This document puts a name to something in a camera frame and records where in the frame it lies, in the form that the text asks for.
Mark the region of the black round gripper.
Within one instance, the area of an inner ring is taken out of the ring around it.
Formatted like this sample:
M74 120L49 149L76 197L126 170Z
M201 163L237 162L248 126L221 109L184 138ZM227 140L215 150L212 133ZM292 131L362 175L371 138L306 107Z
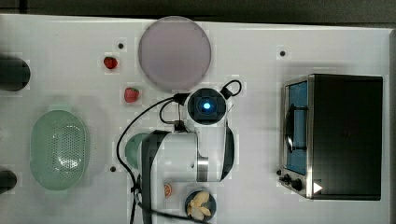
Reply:
M187 111L196 123L212 125L225 116L226 101L218 91L202 88L189 98Z

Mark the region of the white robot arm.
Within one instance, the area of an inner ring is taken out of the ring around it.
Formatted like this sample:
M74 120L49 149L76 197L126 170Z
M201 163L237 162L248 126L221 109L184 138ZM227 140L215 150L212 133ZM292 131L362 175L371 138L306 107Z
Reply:
M140 144L144 224L164 224L159 214L168 182L220 182L231 172L235 156L228 112L235 94L227 88L177 93L174 103L187 111L179 131L155 130Z

